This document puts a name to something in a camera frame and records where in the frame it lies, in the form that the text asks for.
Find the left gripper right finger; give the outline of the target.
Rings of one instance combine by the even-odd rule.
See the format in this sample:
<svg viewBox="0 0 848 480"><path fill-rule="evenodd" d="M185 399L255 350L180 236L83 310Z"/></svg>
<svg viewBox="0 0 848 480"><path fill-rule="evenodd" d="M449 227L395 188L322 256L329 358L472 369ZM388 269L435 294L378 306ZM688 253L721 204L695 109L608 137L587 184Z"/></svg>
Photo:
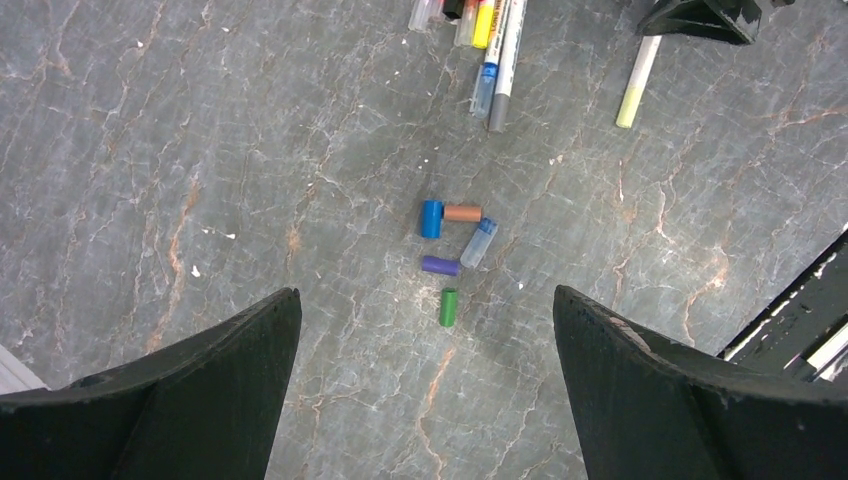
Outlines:
<svg viewBox="0 0 848 480"><path fill-rule="evenodd" d="M847 393L720 360L556 288L559 361L592 479L843 479Z"/></svg>

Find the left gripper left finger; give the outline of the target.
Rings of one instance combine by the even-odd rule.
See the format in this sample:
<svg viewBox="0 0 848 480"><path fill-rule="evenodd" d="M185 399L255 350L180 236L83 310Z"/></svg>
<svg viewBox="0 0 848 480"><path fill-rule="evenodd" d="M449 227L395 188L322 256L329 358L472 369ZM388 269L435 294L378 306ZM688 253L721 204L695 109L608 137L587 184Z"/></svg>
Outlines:
<svg viewBox="0 0 848 480"><path fill-rule="evenodd" d="M261 479L293 371L283 288L135 361L1 398L5 479Z"/></svg>

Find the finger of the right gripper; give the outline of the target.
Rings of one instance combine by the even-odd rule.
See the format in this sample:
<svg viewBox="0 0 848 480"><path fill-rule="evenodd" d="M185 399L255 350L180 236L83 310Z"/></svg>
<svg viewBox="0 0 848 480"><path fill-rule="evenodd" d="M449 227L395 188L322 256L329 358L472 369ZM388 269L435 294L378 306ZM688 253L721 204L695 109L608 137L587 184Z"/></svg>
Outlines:
<svg viewBox="0 0 848 480"><path fill-rule="evenodd" d="M758 35L761 20L761 1L660 0L638 23L637 33L641 36L678 34L750 45Z"/></svg>

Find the pale yellow cap marker pen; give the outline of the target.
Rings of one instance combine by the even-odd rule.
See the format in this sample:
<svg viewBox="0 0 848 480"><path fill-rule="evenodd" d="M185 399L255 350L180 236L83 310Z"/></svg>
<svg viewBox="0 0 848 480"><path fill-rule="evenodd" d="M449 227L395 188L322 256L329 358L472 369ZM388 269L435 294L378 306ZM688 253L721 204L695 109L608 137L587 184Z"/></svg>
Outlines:
<svg viewBox="0 0 848 480"><path fill-rule="evenodd" d="M616 118L619 128L629 129L633 125L661 41L662 36L642 38Z"/></svg>

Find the green pen cap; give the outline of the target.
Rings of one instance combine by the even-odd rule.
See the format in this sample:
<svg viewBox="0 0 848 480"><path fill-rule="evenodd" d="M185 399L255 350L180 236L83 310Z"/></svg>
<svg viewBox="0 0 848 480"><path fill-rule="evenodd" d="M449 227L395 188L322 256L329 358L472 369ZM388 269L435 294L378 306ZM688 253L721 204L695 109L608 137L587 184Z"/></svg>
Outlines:
<svg viewBox="0 0 848 480"><path fill-rule="evenodd" d="M458 290L456 288L444 288L441 291L439 325L450 328L455 325L458 307Z"/></svg>

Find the clear blue pen cap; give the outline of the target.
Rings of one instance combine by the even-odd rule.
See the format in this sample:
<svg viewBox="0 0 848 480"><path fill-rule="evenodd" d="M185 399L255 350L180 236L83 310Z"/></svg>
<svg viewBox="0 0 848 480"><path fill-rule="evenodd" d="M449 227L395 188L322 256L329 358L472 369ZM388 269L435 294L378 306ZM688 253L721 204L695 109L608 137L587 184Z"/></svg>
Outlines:
<svg viewBox="0 0 848 480"><path fill-rule="evenodd" d="M497 230L498 224L494 220L488 217L481 219L472 238L460 256L460 263L463 267L470 269L478 267L491 245Z"/></svg>

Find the purple pen cap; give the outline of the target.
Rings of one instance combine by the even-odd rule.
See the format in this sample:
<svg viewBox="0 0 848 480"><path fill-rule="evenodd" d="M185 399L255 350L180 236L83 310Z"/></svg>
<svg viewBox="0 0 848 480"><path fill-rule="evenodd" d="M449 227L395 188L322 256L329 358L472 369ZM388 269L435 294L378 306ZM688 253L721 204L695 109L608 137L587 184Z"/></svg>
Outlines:
<svg viewBox="0 0 848 480"><path fill-rule="evenodd" d="M461 271L461 264L457 260L445 259L436 256L423 256L420 268L424 272L457 277Z"/></svg>

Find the orange pen cap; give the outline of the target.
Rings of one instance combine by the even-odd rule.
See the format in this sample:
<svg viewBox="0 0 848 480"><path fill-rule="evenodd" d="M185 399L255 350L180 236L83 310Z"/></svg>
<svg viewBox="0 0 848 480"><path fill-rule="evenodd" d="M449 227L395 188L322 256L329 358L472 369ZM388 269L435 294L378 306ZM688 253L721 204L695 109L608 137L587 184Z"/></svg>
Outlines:
<svg viewBox="0 0 848 480"><path fill-rule="evenodd" d="M482 218L483 209L480 206L445 205L443 207L443 219L445 221L479 223Z"/></svg>

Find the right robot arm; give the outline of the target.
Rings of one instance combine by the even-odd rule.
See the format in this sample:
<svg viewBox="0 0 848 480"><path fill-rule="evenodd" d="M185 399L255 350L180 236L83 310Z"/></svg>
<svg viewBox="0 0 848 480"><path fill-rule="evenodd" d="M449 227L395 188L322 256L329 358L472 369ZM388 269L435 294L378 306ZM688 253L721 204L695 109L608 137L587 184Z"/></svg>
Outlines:
<svg viewBox="0 0 848 480"><path fill-rule="evenodd" d="M649 69L662 36L751 45L767 14L787 1L658 1L643 17L638 67ZM840 232L718 353L750 370L807 382L847 376L847 233Z"/></svg>

